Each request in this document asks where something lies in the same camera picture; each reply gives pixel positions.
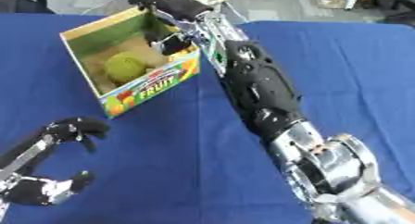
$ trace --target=robotic hand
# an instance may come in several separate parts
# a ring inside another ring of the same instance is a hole
[[[193,41],[214,66],[244,124],[262,141],[315,223],[415,223],[415,205],[381,183],[376,158],[349,134],[323,139],[299,109],[278,66],[222,14],[195,0],[130,0],[180,31],[158,42],[167,55]]]
[[[10,203],[57,205],[88,186],[94,179],[89,171],[62,181],[31,174],[58,144],[79,142],[93,153],[95,147],[89,136],[104,139],[108,130],[106,124],[92,118],[67,118],[42,127],[0,156],[0,221]]]

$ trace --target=blue tablecloth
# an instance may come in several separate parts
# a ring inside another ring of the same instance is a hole
[[[97,17],[0,15],[0,144],[52,120],[105,119],[58,33]],[[377,155],[384,182],[415,199],[415,33],[403,26],[255,22],[243,27],[303,94],[324,135],[349,132]],[[233,112],[212,67],[108,122],[87,154],[62,144],[38,173],[80,169],[95,183],[52,207],[13,205],[7,223],[268,224],[310,216]]]

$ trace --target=cardboard box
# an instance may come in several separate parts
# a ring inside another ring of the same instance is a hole
[[[158,31],[176,31],[136,7],[60,33],[65,46],[88,81],[109,118],[114,118],[165,92],[199,72],[200,50],[191,45],[172,56],[149,47],[144,38],[148,26]],[[146,74],[124,84],[114,82],[105,71],[112,56],[129,52],[137,56]]]

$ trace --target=wire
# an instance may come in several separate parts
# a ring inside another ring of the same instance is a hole
[[[249,20],[242,14],[240,14],[228,1],[225,2],[226,6],[236,15],[239,19],[241,19],[244,23],[249,22]]]
[[[83,12],[81,13],[81,15],[85,15],[85,14],[87,14],[88,12],[90,12],[90,11],[92,11],[92,10],[94,10],[94,9],[97,9],[97,8],[99,8],[99,7],[106,6],[107,4],[109,4],[109,3],[113,2],[113,1],[115,1],[115,0],[107,0],[105,3],[103,3],[103,4],[101,4],[101,5],[94,6],[94,7],[92,7],[92,8],[86,9],[85,11],[83,11]]]

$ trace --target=robotic arm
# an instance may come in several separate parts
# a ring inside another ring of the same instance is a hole
[[[106,124],[91,118],[67,118],[39,129],[0,156],[0,222],[10,203],[57,205],[88,186],[94,179],[89,171],[61,181],[32,173],[60,143],[79,142],[93,153],[94,144],[88,136],[104,139],[108,129]]]
[[[376,158],[349,134],[323,139],[274,60],[222,14],[195,0],[130,0],[180,31],[147,37],[168,55],[195,42],[241,120],[255,133],[314,223],[415,223],[415,205],[382,185]]]

